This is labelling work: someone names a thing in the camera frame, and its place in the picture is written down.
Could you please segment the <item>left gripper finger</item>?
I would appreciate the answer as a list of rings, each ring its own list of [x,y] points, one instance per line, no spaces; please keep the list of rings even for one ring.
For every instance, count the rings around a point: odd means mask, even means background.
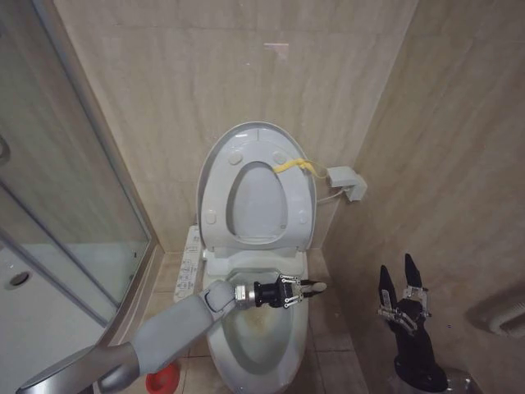
[[[320,281],[314,281],[310,279],[302,279],[300,277],[296,276],[290,276],[290,275],[283,275],[281,274],[279,276],[280,281],[282,283],[289,283],[292,286],[295,286],[297,288],[301,289],[308,289],[308,288],[324,288],[324,282]]]
[[[285,298],[282,307],[285,309],[290,308],[293,305],[301,303],[304,299],[312,298],[314,296],[321,295],[326,288],[308,288],[301,289],[298,295],[293,295],[291,297]]]

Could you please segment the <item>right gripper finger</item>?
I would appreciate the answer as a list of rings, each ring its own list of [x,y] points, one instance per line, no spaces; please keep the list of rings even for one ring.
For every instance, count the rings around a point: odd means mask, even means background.
[[[389,271],[381,265],[378,286],[380,306],[377,313],[384,318],[391,329],[415,329],[413,302],[407,299],[397,300],[395,288]]]
[[[407,287],[403,290],[403,299],[419,304],[419,313],[424,318],[430,318],[431,312],[428,309],[428,289],[422,285],[421,274],[409,253],[404,255],[404,272],[407,281]]]

